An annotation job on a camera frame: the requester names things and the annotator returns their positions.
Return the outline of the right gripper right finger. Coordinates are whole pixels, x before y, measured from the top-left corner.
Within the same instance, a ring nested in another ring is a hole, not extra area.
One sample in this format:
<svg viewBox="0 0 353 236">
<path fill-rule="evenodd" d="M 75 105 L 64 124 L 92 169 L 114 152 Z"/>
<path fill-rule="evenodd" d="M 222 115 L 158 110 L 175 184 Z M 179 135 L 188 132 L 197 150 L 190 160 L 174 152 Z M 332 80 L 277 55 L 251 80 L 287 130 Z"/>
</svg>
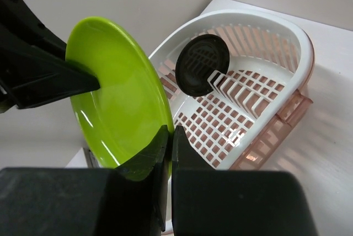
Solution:
<svg viewBox="0 0 353 236">
<path fill-rule="evenodd" d="M 177 126 L 172 153 L 175 235 L 317 235 L 299 181 L 285 171 L 214 170 Z"/>
</svg>

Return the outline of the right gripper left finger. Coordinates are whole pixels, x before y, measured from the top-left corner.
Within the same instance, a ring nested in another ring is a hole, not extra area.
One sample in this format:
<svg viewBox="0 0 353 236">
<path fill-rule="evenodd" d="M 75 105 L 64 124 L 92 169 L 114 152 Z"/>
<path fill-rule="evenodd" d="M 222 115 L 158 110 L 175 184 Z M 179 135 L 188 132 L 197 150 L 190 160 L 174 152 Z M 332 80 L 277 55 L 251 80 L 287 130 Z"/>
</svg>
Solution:
<svg viewBox="0 0 353 236">
<path fill-rule="evenodd" d="M 162 126 L 115 169 L 2 169 L 1 235 L 160 235 L 168 138 Z"/>
</svg>

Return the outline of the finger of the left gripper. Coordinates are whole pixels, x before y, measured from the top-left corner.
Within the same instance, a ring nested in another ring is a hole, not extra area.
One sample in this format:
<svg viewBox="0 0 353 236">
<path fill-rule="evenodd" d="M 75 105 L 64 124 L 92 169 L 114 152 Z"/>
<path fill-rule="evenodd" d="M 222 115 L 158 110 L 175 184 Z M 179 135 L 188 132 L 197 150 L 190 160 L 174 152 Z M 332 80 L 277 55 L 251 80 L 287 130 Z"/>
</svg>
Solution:
<svg viewBox="0 0 353 236">
<path fill-rule="evenodd" d="M 30 109 L 100 88 L 65 60 L 66 43 L 23 0 L 1 0 L 1 112 Z"/>
</svg>

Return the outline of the green plate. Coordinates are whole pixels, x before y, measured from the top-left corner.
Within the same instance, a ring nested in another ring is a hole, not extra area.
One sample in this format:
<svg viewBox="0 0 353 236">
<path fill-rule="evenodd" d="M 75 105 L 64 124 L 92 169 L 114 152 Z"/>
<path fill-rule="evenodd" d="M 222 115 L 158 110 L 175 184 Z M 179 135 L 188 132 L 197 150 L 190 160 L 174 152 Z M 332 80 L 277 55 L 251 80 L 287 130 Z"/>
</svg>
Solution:
<svg viewBox="0 0 353 236">
<path fill-rule="evenodd" d="M 84 139 L 102 167 L 116 168 L 148 146 L 162 126 L 173 134 L 170 105 L 159 76 L 137 41 L 102 17 L 72 30 L 66 61 L 92 73 L 100 88 L 71 97 Z"/>
</svg>

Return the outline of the black plate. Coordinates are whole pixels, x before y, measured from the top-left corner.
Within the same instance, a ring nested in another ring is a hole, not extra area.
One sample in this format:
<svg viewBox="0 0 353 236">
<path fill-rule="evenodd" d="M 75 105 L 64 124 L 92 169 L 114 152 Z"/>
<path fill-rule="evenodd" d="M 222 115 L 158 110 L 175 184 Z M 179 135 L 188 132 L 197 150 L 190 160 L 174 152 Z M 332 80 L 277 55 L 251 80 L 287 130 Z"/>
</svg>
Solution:
<svg viewBox="0 0 353 236">
<path fill-rule="evenodd" d="M 186 95 L 207 95 L 213 91 L 207 79 L 214 71 L 226 74 L 229 61 L 229 49 L 221 37 L 214 34 L 198 36 L 188 42 L 176 61 L 176 83 Z"/>
</svg>

